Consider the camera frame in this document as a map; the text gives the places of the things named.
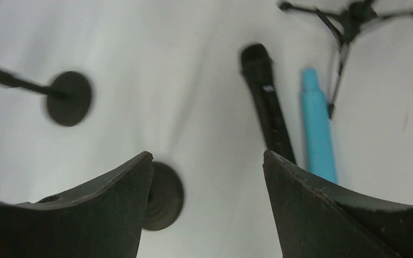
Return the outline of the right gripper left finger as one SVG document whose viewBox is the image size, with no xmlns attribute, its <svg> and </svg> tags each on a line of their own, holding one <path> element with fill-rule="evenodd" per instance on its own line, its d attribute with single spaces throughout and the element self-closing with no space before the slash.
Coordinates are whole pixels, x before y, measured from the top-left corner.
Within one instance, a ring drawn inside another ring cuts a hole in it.
<svg viewBox="0 0 413 258">
<path fill-rule="evenodd" d="M 152 160 L 142 152 L 37 203 L 0 202 L 0 257 L 136 257 Z"/>
</svg>

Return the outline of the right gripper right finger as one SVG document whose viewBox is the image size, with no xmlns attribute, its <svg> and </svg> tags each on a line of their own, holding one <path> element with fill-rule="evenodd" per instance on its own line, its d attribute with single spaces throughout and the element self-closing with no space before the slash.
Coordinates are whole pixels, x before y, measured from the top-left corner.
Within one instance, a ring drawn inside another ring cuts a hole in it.
<svg viewBox="0 0 413 258">
<path fill-rule="evenodd" d="M 284 257 L 413 257 L 413 205 L 367 196 L 264 153 Z"/>
</svg>

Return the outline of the black fork clip stand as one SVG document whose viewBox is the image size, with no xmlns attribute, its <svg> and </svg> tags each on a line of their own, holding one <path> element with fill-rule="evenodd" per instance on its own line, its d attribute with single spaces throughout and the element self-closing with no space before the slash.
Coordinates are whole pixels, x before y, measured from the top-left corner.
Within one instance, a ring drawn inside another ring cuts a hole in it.
<svg viewBox="0 0 413 258">
<path fill-rule="evenodd" d="M 175 223 L 184 206 L 184 187 L 169 165 L 154 161 L 143 229 L 160 231 Z"/>
</svg>

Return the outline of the black ring clip stand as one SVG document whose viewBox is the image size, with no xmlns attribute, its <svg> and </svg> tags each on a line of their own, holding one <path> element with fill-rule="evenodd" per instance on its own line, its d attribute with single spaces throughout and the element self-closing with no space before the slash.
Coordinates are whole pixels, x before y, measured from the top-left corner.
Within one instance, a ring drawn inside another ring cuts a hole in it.
<svg viewBox="0 0 413 258">
<path fill-rule="evenodd" d="M 64 127 L 73 127 L 82 122 L 89 113 L 93 101 L 90 80 L 77 71 L 60 73 L 50 85 L 42 86 L 0 69 L 0 85 L 46 96 L 45 107 L 48 116 L 56 124 Z"/>
</svg>

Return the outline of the black microphone orange end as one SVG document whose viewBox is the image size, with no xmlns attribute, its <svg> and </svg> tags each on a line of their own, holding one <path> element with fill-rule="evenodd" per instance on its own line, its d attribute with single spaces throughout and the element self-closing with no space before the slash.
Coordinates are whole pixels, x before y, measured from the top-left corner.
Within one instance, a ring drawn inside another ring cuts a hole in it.
<svg viewBox="0 0 413 258">
<path fill-rule="evenodd" d="M 266 148 L 296 164 L 272 64 L 273 60 L 261 43 L 247 45 L 240 52 L 241 75 L 252 95 Z"/>
</svg>

